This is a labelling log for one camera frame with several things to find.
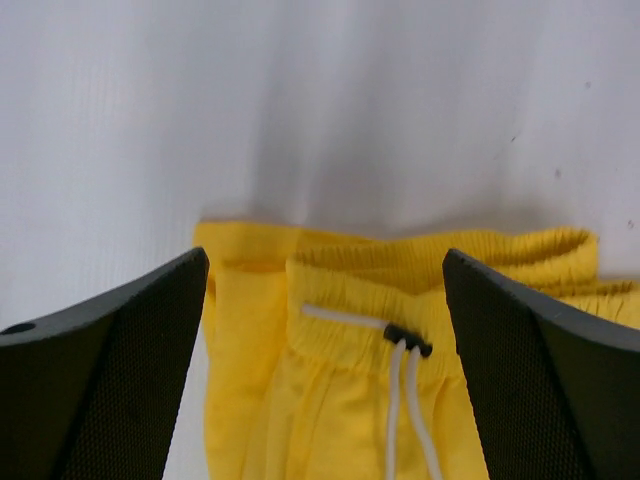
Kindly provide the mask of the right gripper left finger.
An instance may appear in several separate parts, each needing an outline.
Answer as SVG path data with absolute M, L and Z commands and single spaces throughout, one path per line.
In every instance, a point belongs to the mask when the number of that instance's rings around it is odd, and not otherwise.
M 1 333 L 5 479 L 163 476 L 202 315 L 208 258 L 156 270 Z

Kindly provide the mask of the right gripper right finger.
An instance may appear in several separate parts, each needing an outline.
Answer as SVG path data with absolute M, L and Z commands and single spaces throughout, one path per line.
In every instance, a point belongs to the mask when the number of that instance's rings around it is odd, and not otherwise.
M 639 475 L 639 333 L 457 250 L 446 301 L 493 479 Z

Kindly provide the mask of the yellow shorts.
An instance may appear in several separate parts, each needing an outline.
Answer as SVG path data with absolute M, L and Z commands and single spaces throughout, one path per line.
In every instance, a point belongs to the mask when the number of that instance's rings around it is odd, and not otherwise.
M 374 241 L 202 223 L 210 260 L 204 432 L 214 479 L 484 479 L 446 304 L 461 250 L 609 321 L 637 327 L 639 287 L 598 276 L 596 237 L 557 228 Z

